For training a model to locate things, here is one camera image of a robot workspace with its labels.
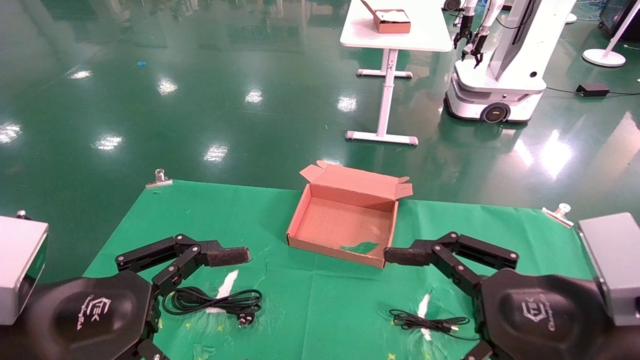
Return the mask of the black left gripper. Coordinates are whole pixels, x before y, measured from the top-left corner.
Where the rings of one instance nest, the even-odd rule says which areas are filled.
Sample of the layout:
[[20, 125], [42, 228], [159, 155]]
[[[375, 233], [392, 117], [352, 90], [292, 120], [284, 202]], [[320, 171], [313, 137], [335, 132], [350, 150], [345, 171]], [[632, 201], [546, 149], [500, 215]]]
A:
[[[146, 244], [115, 257], [116, 275], [78, 277], [37, 286], [13, 325], [3, 325], [3, 360], [167, 360], [155, 344], [159, 308], [201, 267], [246, 264], [245, 246], [223, 247], [185, 234]], [[139, 276], [167, 266], [151, 279]]]

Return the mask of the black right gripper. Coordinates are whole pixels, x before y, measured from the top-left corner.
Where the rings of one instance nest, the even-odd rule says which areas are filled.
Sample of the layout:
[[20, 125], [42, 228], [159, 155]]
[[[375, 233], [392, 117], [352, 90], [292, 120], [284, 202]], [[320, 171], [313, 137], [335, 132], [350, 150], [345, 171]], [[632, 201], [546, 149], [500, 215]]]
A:
[[[482, 278], [459, 257], [494, 269]], [[435, 266], [464, 294], [480, 298], [479, 341], [463, 360], [637, 360], [638, 325], [618, 326], [593, 280], [522, 275], [515, 251], [456, 232], [387, 247], [389, 264]]]

